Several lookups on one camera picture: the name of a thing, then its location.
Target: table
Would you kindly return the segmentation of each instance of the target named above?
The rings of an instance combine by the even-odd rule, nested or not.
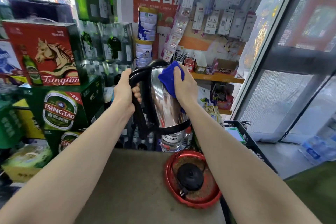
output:
[[[173,198],[163,180],[163,166],[170,156],[114,149],[75,224],[225,223],[219,202],[194,209]]]

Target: forearm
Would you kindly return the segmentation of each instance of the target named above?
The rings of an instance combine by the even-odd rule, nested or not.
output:
[[[131,113],[113,102],[0,211],[0,223],[73,223],[90,197]]]
[[[237,223],[319,223],[288,186],[198,104],[186,110]]]

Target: plastic basket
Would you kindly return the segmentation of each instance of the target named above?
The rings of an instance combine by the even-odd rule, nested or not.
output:
[[[272,166],[272,164],[269,162],[269,160],[265,157],[265,155],[262,153],[262,151],[259,149],[255,141],[250,137],[250,135],[247,133],[246,129],[242,125],[240,121],[235,120],[225,120],[224,125],[226,127],[236,127],[238,128],[240,134],[243,136],[245,143],[243,143],[247,148],[251,149],[262,161],[264,161],[272,170],[276,173],[276,169]]]

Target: blue cloth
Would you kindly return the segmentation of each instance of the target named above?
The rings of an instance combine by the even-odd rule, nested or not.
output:
[[[159,74],[159,80],[166,86],[167,91],[170,95],[176,98],[175,95],[175,87],[174,87],[174,68],[178,67],[181,71],[181,78],[184,80],[184,71],[180,68],[179,63],[177,61],[173,61],[167,68],[162,70],[162,73]]]

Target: orange shelf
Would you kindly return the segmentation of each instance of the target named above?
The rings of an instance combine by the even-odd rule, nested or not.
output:
[[[222,110],[222,109],[219,109],[219,113],[220,113],[220,114],[231,115],[232,111],[231,111],[231,110]]]
[[[194,79],[216,82],[244,83],[245,81],[242,77],[222,73],[215,73],[214,75],[191,73],[191,75]]]

